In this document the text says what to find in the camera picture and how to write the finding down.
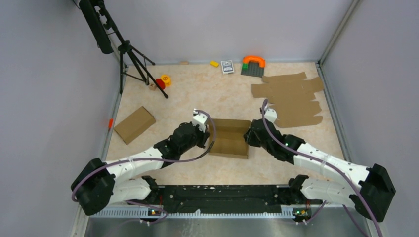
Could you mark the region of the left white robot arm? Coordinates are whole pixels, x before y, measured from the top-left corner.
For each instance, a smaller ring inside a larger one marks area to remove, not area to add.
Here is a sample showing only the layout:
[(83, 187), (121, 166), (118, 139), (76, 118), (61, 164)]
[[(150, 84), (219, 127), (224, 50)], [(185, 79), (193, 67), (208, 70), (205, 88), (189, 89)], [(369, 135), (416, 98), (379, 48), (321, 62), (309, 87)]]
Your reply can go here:
[(171, 136), (143, 152), (110, 162), (91, 159), (70, 186), (72, 201), (77, 202), (87, 216), (126, 200), (153, 204), (158, 199), (158, 190), (138, 176), (181, 163), (181, 156), (191, 148), (204, 148), (209, 136), (206, 124), (184, 122)]

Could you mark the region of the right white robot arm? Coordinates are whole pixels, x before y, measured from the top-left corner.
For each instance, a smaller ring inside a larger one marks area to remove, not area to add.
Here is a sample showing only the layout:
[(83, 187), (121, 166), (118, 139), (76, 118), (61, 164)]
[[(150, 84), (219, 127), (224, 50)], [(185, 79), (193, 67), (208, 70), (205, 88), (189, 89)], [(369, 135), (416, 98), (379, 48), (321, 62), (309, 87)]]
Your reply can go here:
[(328, 178), (320, 181), (307, 175), (298, 175), (289, 184), (290, 198), (295, 203), (307, 199), (322, 199), (348, 205), (370, 219), (384, 221), (396, 194), (386, 168), (379, 164), (372, 167), (358, 165), (336, 158), (313, 147), (302, 138), (281, 134), (270, 121), (253, 120), (243, 135), (253, 147), (261, 147), (275, 159), (295, 166), (305, 167)]

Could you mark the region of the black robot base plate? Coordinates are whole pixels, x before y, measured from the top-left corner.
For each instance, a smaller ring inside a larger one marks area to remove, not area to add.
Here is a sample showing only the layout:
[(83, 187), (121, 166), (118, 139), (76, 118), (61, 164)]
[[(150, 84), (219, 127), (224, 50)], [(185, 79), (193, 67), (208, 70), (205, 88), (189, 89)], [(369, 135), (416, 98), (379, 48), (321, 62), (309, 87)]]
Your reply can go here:
[(154, 186), (142, 203), (167, 213), (259, 214), (280, 213), (282, 206), (322, 204), (308, 200), (285, 185), (166, 185)]

